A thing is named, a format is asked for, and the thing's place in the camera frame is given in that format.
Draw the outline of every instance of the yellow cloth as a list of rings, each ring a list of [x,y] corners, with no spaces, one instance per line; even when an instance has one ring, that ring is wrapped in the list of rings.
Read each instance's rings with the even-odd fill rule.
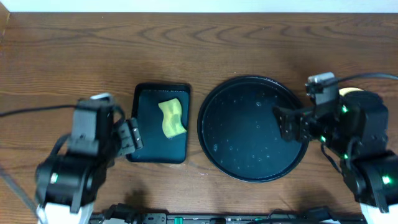
[[[174,98],[158,105],[163,112],[162,129],[166,137],[171,138],[187,132],[181,124],[182,107],[178,99]]]

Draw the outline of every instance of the white backdrop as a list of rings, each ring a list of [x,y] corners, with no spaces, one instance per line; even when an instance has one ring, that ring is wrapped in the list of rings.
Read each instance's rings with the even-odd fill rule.
[[[0,0],[10,12],[384,12],[398,0]]]

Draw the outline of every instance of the round black tray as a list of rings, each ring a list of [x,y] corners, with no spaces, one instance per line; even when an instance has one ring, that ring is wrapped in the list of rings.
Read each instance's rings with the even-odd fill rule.
[[[243,76],[216,87],[198,115],[198,137],[209,160],[225,174],[268,182],[288,174],[308,143],[285,142],[273,106],[301,108],[300,100],[270,78]]]

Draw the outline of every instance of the black tray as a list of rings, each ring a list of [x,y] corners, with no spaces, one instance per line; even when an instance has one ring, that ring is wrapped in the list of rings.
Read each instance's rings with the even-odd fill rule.
[[[158,103],[177,98],[182,106],[181,122],[188,130],[190,86],[186,84],[141,83],[136,86],[132,115],[137,118],[144,147],[126,159],[131,162],[179,164],[187,156],[187,133],[167,138],[162,130],[163,112]]]
[[[238,77],[216,87],[198,115],[198,136],[209,160],[231,177],[267,182],[289,173],[308,143],[285,142],[272,112],[275,105],[301,108],[300,100],[270,78]]]

